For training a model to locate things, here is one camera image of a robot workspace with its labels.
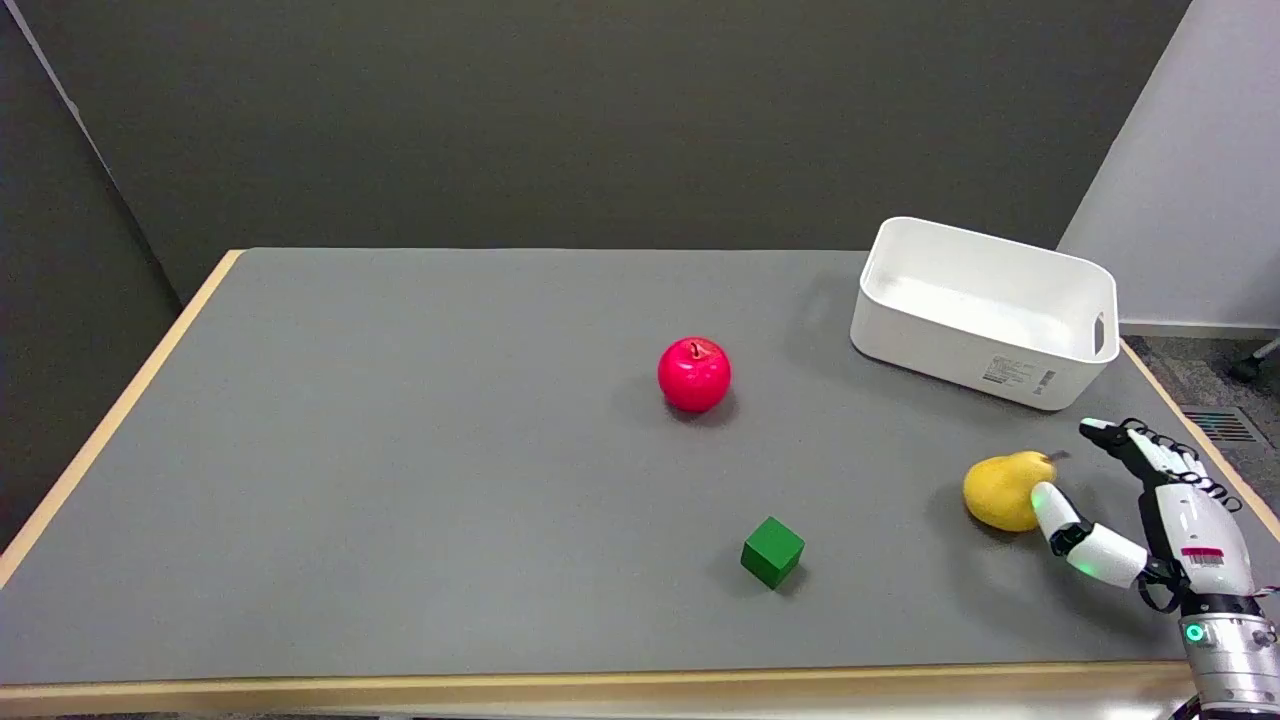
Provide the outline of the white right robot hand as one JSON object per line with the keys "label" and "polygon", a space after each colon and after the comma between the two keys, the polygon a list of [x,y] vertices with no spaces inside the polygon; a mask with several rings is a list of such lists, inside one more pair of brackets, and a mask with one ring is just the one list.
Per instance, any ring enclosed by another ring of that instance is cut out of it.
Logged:
{"label": "white right robot hand", "polygon": [[1157,612],[1261,616],[1258,600],[1274,589],[1254,583],[1235,520],[1243,502],[1207,473],[1198,452],[1137,418],[1085,418],[1079,432],[1142,483],[1146,541],[1089,520],[1057,486],[1041,482],[1030,509],[1052,555],[1098,582],[1138,589]]}

